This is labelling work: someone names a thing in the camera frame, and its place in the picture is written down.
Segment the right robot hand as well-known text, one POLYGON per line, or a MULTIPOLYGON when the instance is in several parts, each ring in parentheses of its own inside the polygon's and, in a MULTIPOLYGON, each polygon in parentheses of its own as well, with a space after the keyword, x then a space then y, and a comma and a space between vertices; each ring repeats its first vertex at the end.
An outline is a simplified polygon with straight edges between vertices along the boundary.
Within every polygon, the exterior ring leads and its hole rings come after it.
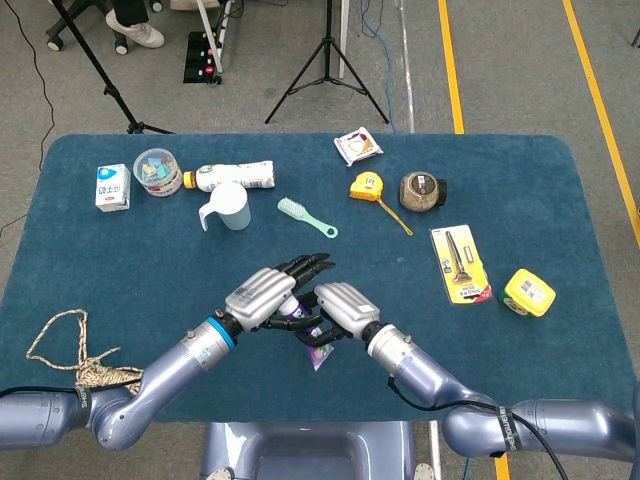
POLYGON ((372 339, 385 326, 380 321, 380 310, 359 290, 345 282, 324 283, 313 290, 311 305, 318 305, 321 316, 333 327, 318 336, 295 333, 304 345, 319 348, 344 337, 360 339, 368 347, 372 339))

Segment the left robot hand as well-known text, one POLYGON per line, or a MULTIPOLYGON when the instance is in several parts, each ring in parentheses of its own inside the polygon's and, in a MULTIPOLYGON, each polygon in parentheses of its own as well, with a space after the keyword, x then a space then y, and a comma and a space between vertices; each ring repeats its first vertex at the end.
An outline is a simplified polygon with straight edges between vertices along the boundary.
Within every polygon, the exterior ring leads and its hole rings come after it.
POLYGON ((329 253, 300 255, 275 267, 265 267, 236 287, 225 299, 224 314, 245 332, 272 317, 303 285, 335 264, 329 253))

